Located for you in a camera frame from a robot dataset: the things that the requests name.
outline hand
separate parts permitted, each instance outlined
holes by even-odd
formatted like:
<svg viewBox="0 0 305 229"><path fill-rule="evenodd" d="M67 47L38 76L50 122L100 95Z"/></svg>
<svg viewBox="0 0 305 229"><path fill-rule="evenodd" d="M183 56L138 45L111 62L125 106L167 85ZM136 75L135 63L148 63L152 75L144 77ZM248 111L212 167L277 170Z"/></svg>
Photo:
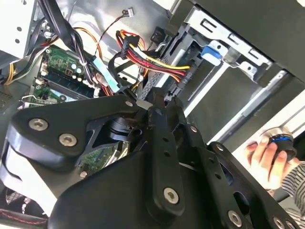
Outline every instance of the hand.
<svg viewBox="0 0 305 229"><path fill-rule="evenodd" d="M243 155L237 156L237 159L261 186L265 189L277 189L300 161L293 158L287 162L287 153L281 151L272 165L277 145L275 143L268 145L268 143L268 137L264 137L259 144L252 143L246 147Z"/></svg>

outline wire bundle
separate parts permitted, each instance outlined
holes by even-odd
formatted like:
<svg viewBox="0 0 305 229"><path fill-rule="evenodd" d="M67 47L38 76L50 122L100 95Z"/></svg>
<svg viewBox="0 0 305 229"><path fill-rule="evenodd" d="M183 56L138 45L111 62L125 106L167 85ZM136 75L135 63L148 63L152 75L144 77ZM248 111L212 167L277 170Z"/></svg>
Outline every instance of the wire bundle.
<svg viewBox="0 0 305 229"><path fill-rule="evenodd" d="M127 35L136 36L136 34L129 33L124 30L116 32L116 39L120 48L123 47L124 39ZM142 38L140 38L140 40L141 42L139 42L139 47L134 47L132 44L129 44L130 47L127 55L128 59L147 71L149 70L158 73L167 73L177 82L179 82L181 78L185 76L185 70L189 69L190 66L171 66L146 55L143 53L143 50L145 50L145 44L142 44Z"/></svg>
<svg viewBox="0 0 305 229"><path fill-rule="evenodd" d="M87 81L93 85L93 75L84 55L84 49L80 35L63 18L56 0L38 0L38 3L45 18L49 22L56 35L70 50L74 51L78 55L80 63L84 68Z"/></svg>

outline power connector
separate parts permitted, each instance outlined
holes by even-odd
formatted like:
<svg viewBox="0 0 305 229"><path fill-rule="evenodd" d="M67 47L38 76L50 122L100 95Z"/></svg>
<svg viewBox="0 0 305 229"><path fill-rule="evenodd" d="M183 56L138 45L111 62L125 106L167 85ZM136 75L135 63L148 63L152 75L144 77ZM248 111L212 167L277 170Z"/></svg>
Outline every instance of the power connector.
<svg viewBox="0 0 305 229"><path fill-rule="evenodd" d="M127 9L128 15L130 18L134 17L134 11L133 11L133 7L130 7Z"/></svg>

